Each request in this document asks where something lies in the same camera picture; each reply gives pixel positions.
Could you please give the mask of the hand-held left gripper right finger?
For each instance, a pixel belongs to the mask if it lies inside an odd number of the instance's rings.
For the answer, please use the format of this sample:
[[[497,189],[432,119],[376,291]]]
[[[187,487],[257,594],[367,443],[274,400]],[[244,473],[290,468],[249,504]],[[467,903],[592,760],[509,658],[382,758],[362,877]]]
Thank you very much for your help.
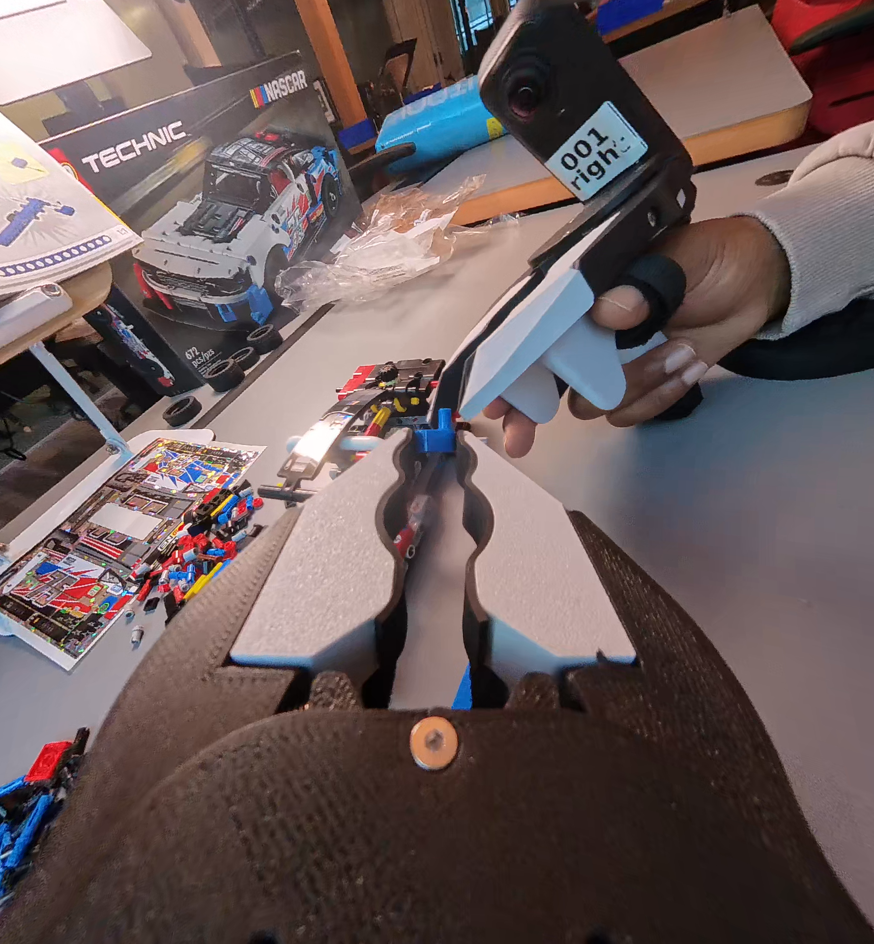
[[[563,504],[465,431],[456,447],[466,563],[463,633],[471,704],[504,704],[529,673],[556,683],[637,653]]]

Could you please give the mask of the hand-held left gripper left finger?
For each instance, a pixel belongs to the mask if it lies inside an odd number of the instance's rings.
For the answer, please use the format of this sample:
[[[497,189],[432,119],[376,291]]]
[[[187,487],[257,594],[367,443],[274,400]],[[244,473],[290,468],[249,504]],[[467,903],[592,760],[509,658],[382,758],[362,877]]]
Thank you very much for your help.
[[[232,665],[345,673],[389,705],[407,637],[403,528],[416,451],[397,431],[296,513],[230,653]]]

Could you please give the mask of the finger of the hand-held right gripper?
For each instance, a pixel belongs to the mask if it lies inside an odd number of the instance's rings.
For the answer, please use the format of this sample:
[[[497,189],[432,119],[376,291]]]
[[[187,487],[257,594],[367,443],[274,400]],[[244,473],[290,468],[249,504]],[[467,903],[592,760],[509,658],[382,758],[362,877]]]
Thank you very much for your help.
[[[558,271],[553,275],[561,274],[561,272]],[[438,411],[441,408],[451,408],[461,416],[458,408],[461,403],[471,359],[479,344],[485,341],[505,321],[514,308],[529,296],[545,277],[547,275],[538,272],[526,274],[525,277],[522,277],[495,302],[490,312],[482,318],[450,358],[441,375],[437,391],[431,400],[429,425],[432,428],[438,427]],[[553,358],[558,345],[561,344],[572,328],[573,326],[500,397],[504,400],[506,406],[515,408],[535,424],[550,422],[559,409],[561,399],[559,382],[562,381],[562,376],[557,373]]]
[[[474,353],[458,408],[473,420],[502,397],[594,305],[583,273],[549,274]]]

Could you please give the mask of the person's right forearm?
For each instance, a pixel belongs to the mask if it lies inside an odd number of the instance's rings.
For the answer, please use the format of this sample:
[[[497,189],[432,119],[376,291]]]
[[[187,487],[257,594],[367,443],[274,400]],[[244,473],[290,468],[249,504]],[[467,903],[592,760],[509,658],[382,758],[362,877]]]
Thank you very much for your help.
[[[781,191],[744,215],[770,231],[790,271],[786,312],[758,339],[784,338],[857,299],[874,299],[874,121],[822,143]]]

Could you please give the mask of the pile of mixed lego pieces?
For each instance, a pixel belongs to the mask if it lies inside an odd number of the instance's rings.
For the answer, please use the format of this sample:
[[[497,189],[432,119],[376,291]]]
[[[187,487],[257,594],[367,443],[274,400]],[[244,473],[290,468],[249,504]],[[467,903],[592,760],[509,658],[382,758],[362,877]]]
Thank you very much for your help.
[[[224,572],[263,530],[257,517],[264,499],[247,480],[207,492],[176,523],[175,530],[132,573],[132,611],[162,608],[171,619]]]

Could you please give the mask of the partly built lego car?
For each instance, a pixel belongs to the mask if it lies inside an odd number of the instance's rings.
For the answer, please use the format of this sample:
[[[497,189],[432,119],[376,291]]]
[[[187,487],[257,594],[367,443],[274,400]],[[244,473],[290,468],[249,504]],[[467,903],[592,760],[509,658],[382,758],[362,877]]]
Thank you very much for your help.
[[[397,551],[410,561],[430,526],[435,478],[448,455],[421,455],[414,441],[416,430],[432,428],[431,400],[444,365],[444,360],[425,358],[359,366],[320,419],[305,434],[288,440],[278,481],[259,486],[258,496],[296,507],[357,466],[381,440],[410,430],[410,493],[394,537]],[[454,428],[456,433],[470,431],[471,425],[454,413]]]

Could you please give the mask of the lego set box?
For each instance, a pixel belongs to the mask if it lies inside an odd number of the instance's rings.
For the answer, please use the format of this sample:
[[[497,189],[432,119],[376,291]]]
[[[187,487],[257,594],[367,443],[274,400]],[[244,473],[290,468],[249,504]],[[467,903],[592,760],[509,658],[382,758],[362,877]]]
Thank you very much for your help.
[[[360,215],[298,51],[42,142],[142,238],[86,319],[158,396],[204,383],[249,334],[293,319],[280,276]]]

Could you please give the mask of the lego instruction booklet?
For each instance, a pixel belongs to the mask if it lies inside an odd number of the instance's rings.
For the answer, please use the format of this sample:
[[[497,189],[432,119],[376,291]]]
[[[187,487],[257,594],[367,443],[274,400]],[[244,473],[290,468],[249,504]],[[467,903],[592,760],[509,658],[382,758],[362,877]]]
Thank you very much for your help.
[[[0,300],[65,282],[141,242],[0,112]]]

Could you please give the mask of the person's right hand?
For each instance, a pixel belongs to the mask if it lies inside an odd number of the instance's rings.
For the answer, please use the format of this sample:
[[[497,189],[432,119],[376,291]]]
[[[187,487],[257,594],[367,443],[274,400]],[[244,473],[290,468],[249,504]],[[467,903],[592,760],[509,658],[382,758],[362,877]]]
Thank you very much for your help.
[[[748,215],[679,227],[658,245],[686,278],[686,292],[665,328],[667,341],[624,365],[627,389],[605,411],[569,390],[572,416],[606,416],[618,428],[655,419],[679,402],[709,368],[783,316],[790,296],[785,252],[769,229]]]

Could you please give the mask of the clear plastic bags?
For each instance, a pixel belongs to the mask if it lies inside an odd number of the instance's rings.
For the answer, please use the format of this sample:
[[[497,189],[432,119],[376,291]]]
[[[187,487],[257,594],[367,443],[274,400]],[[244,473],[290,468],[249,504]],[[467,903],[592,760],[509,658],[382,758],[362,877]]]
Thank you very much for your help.
[[[445,194],[427,194],[421,186],[379,193],[323,260],[291,264],[270,285],[302,313],[330,302],[368,301],[429,273],[492,230],[514,227],[510,215],[472,228],[456,221],[484,181],[485,175],[469,176]]]

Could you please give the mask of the light blue padded package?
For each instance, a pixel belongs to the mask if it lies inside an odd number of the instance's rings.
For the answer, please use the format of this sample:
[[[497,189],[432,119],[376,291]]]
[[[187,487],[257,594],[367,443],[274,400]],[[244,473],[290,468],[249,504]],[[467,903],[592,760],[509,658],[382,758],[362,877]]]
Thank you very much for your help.
[[[480,98],[478,77],[470,76],[389,114],[376,153],[393,158],[390,167],[402,173],[453,159],[506,134]]]

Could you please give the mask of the shiny sticker sheet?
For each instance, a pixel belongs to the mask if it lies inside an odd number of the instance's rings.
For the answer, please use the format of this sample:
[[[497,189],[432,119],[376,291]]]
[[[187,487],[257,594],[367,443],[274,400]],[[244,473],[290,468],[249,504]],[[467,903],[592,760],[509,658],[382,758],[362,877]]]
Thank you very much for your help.
[[[0,613],[47,639],[72,670],[113,623],[131,619],[133,569],[207,492],[231,488],[265,447],[154,438],[0,577]]]

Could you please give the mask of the red plastic crate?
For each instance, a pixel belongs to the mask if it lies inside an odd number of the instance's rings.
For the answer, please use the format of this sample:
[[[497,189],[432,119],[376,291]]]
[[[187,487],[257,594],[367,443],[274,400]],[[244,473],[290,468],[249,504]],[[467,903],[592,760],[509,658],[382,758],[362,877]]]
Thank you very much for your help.
[[[771,25],[812,92],[809,135],[874,120],[874,1],[778,1]]]

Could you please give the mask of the black office chair seat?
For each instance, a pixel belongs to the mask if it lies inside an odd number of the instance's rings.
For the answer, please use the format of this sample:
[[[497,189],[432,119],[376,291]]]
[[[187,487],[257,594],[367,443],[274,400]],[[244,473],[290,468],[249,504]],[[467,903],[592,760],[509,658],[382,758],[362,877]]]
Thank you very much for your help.
[[[719,361],[756,380],[829,379],[874,369],[874,299],[857,299],[776,340],[750,340]]]

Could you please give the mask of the white booklet stand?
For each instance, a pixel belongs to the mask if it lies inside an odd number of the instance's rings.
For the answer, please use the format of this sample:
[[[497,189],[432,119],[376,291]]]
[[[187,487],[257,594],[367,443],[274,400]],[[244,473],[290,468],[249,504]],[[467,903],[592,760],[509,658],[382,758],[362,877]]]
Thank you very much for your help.
[[[8,302],[0,302],[0,309],[10,309],[14,312],[23,309],[23,313],[15,314],[15,319],[19,325],[27,327],[20,336],[8,338],[5,343],[0,344],[0,366],[16,354],[30,353],[53,384],[70,397],[104,440],[103,448],[96,455],[100,459],[98,466],[94,466],[86,476],[77,478],[74,483],[63,478],[59,495],[53,497],[46,507],[38,513],[28,510],[31,518],[26,521],[24,528],[12,534],[6,541],[0,537],[0,577],[6,569],[17,566],[19,560],[29,554],[36,545],[41,544],[62,520],[89,501],[109,478],[146,448],[154,438],[186,443],[205,443],[214,439],[212,431],[194,430],[190,424],[169,428],[157,407],[144,414],[151,425],[135,436],[116,431],[98,405],[89,398],[61,362],[46,349],[43,344],[46,338],[106,301],[111,283],[111,266],[102,263],[82,274],[65,279],[61,284],[47,280],[42,286],[26,290],[23,295]],[[11,620],[8,614],[0,613],[0,638],[7,637],[23,640],[31,649],[42,653],[53,662],[74,666],[73,660],[67,656],[53,655],[48,649],[47,639],[36,637],[27,627]]]

